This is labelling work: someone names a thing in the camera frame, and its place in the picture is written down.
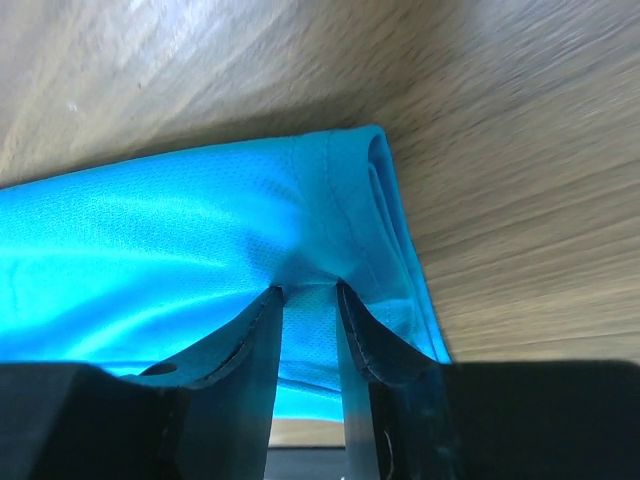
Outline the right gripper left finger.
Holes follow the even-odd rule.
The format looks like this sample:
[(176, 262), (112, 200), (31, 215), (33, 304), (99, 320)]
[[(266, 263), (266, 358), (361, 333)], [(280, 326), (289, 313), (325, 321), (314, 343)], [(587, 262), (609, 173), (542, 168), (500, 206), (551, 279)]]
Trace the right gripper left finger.
[(3, 364), (2, 477), (262, 478), (283, 305), (271, 287), (138, 375), (86, 363)]

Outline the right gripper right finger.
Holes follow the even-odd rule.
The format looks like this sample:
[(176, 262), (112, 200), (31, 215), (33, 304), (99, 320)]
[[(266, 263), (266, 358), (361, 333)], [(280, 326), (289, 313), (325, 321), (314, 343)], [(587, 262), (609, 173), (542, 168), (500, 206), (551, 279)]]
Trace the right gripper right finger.
[(352, 479), (635, 479), (639, 368), (428, 358), (337, 287)]

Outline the teal t-shirt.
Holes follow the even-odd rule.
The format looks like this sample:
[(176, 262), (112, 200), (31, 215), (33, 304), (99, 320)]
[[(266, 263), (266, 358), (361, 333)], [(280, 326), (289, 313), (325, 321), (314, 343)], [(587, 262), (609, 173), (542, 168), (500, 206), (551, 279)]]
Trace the teal t-shirt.
[(1, 357), (137, 374), (285, 295), (274, 415), (340, 421), (338, 282), (450, 361), (376, 125), (181, 150), (1, 192)]

